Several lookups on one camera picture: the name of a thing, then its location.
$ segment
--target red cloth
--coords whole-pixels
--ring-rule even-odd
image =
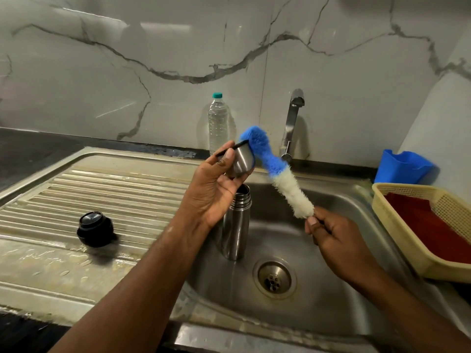
[[[386,199],[433,254],[471,264],[471,245],[433,213],[428,200],[389,192]]]

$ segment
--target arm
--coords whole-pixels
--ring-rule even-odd
[[[156,351],[198,250],[248,176],[223,176],[233,161],[229,149],[220,162],[211,156],[197,168],[179,210],[156,242],[50,352]]]
[[[327,265],[370,300],[416,352],[471,352],[471,340],[463,332],[380,267],[353,221],[321,207],[314,213],[316,218],[306,220],[305,230],[313,235]]]

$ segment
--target drain strainer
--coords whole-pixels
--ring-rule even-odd
[[[260,291],[274,298],[288,297],[296,286],[296,276],[279,258],[258,261],[253,268],[253,276]]]

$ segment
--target blue holder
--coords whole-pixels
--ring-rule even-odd
[[[384,150],[374,183],[416,184],[433,166],[415,152],[404,151],[395,155],[392,150]]]

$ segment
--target blue bristles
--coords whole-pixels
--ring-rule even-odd
[[[267,133],[258,126],[251,126],[240,135],[241,141],[249,140],[253,154],[262,160],[263,167],[273,177],[279,175],[288,164],[271,152]]]

